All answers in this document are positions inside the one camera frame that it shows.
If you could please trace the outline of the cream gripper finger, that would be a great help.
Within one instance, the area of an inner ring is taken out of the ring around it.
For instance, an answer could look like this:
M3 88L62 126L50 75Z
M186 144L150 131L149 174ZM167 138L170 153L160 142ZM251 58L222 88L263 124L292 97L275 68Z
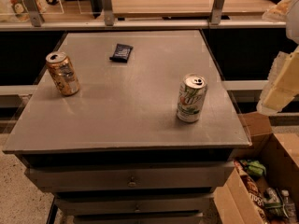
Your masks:
M299 49L288 54L280 51L272 63L267 84L260 95L257 111L275 115L299 94Z

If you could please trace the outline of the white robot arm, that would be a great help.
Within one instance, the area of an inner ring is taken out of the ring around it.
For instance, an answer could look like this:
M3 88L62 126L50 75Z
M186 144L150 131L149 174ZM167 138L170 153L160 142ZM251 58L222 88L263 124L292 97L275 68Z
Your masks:
M299 0L281 0L268 9L263 18L286 22L286 36L299 44ZM257 111L275 115L299 94L299 47L291 53L280 51L274 59L267 83L260 95Z

